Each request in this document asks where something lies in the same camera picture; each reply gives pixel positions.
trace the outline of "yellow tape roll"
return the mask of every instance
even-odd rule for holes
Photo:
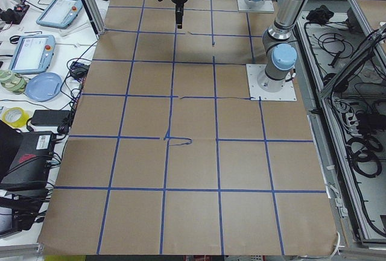
[[[9,108],[2,115],[2,121],[15,128],[23,127],[28,118],[30,118],[28,113],[20,107]]]

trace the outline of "blue plate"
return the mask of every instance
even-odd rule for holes
[[[58,95],[62,79],[52,72],[41,73],[32,78],[25,87],[25,94],[32,100],[47,101]]]

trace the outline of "blue and white tablet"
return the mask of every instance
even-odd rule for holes
[[[37,18],[36,23],[41,26],[65,29],[70,26],[82,8],[81,0],[53,0]]]
[[[20,74],[45,72],[55,49],[52,35],[21,36],[12,56],[9,70]]]

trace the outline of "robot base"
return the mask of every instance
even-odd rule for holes
[[[292,81],[286,82],[279,92],[268,92],[258,84],[258,76],[264,73],[265,64],[247,64],[249,95],[252,100],[263,101],[296,101],[295,89]]]
[[[264,4],[258,5],[257,7],[249,7],[245,0],[237,0],[239,12],[255,12],[262,14],[273,14],[275,9],[271,0],[265,0]]]

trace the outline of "barcode sticker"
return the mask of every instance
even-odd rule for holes
[[[39,136],[36,149],[47,149],[49,145],[49,135]]]

